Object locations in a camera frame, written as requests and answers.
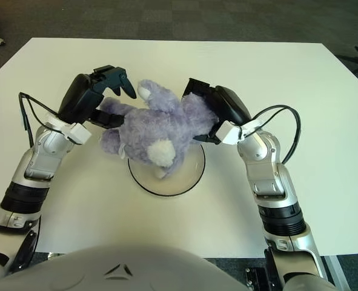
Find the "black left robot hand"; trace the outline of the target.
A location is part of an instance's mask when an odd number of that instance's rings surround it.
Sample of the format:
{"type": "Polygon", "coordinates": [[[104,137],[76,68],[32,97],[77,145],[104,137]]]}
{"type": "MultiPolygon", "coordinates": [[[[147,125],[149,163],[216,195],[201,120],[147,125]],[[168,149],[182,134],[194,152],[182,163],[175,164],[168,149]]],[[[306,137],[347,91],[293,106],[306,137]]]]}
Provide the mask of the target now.
{"type": "Polygon", "coordinates": [[[89,75],[81,73],[75,77],[61,102],[57,117],[68,124],[88,121],[104,129],[120,127],[124,123],[123,114],[98,109],[107,88],[118,96],[124,91],[129,97],[136,98],[126,70],[106,65],[94,69],[89,75]]]}

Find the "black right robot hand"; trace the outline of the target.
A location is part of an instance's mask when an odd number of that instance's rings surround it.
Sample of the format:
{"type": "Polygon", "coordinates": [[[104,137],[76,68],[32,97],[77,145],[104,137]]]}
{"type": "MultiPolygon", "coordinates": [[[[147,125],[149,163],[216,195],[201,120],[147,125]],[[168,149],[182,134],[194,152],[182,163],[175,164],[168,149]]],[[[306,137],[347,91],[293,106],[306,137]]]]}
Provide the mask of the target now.
{"type": "Polygon", "coordinates": [[[190,78],[184,90],[185,95],[189,93],[201,97],[219,119],[207,133],[196,135],[195,140],[235,145],[244,138],[242,126],[251,121],[251,115],[234,91],[190,78]]]}

